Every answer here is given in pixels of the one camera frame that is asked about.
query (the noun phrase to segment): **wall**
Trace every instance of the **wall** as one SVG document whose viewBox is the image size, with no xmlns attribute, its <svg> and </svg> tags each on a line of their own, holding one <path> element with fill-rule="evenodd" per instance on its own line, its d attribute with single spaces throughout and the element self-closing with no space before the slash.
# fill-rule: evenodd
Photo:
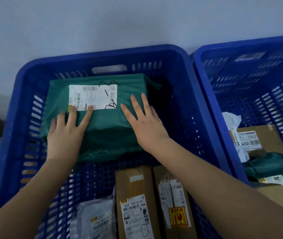
<svg viewBox="0 0 283 239">
<path fill-rule="evenodd" d="M 283 0 L 0 0 L 0 118 L 18 70 L 64 54 L 283 35 Z"/>
</svg>

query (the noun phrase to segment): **blue plastic basket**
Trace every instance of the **blue plastic basket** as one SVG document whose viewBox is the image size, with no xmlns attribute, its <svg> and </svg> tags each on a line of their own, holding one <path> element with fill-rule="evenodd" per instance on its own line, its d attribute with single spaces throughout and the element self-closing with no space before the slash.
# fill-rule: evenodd
<svg viewBox="0 0 283 239">
<path fill-rule="evenodd" d="M 144 73 L 162 83 L 165 107 L 157 112 L 171 138 L 231 174 L 192 63 L 183 49 L 158 45 L 43 58 L 24 65 L 16 76 L 0 146 L 0 207 L 34 176 L 46 159 L 39 127 L 49 81 L 94 76 L 92 68 L 95 73 L 105 69 L 111 71 L 108 74 Z M 148 153 L 140 152 L 87 165 L 72 173 L 48 209 L 36 239 L 68 238 L 68 225 L 77 204 L 110 195 L 116 170 L 157 163 Z M 207 238 L 216 235 L 193 201 L 192 211 L 198 234 Z"/>
<path fill-rule="evenodd" d="M 200 47 L 190 55 L 229 165 L 239 161 L 221 112 L 240 127 L 275 124 L 283 141 L 283 36 Z M 246 181 L 242 165 L 231 167 Z"/>
</svg>

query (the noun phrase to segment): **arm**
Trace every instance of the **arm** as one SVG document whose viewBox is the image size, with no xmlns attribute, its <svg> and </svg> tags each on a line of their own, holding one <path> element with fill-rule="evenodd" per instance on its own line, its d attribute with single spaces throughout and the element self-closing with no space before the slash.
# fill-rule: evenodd
<svg viewBox="0 0 283 239">
<path fill-rule="evenodd" d="M 283 238 L 283 207 L 171 140 L 142 94 L 138 120 L 121 105 L 137 140 L 185 186 L 223 238 Z"/>
<path fill-rule="evenodd" d="M 72 171 L 92 112 L 90 107 L 78 127 L 75 107 L 71 108 L 67 125 L 65 112 L 52 121 L 47 160 L 30 182 L 0 209 L 0 238 L 34 238 L 46 210 Z"/>
</svg>

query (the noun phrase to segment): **person's right hand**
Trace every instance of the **person's right hand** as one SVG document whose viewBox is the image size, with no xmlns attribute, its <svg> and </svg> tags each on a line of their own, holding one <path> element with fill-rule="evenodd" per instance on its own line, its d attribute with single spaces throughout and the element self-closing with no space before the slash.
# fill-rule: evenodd
<svg viewBox="0 0 283 239">
<path fill-rule="evenodd" d="M 156 144 L 161 140 L 169 139 L 168 133 L 163 126 L 162 121 L 159 119 L 155 109 L 149 106 L 146 95 L 141 94 L 141 98 L 144 104 L 145 114 L 143 113 L 140 105 L 138 104 L 135 96 L 130 97 L 134 110 L 137 115 L 137 119 L 127 109 L 124 104 L 120 107 L 123 110 L 128 122 L 131 124 L 139 145 L 149 153 L 152 153 L 153 149 L 156 148 Z"/>
</svg>

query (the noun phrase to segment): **green package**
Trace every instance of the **green package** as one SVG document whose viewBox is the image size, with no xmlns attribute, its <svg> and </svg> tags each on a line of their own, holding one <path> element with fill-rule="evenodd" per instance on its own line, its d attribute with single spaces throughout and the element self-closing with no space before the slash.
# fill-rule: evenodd
<svg viewBox="0 0 283 239">
<path fill-rule="evenodd" d="M 77 106 L 76 125 L 86 110 L 94 105 L 90 123 L 85 130 L 78 164 L 84 161 L 102 162 L 117 159 L 129 152 L 141 151 L 135 133 L 120 104 L 136 116 L 130 97 L 134 95 L 143 109 L 141 93 L 147 95 L 146 85 L 160 88 L 144 74 L 92 76 L 50 81 L 40 137 L 46 140 L 50 124 L 61 111 L 69 115 L 69 104 Z"/>
<path fill-rule="evenodd" d="M 243 167 L 248 177 L 258 180 L 273 177 L 273 183 L 275 184 L 279 183 L 279 181 L 281 183 L 283 179 L 283 156 L 278 153 L 266 153 L 263 157 L 243 163 Z"/>
</svg>

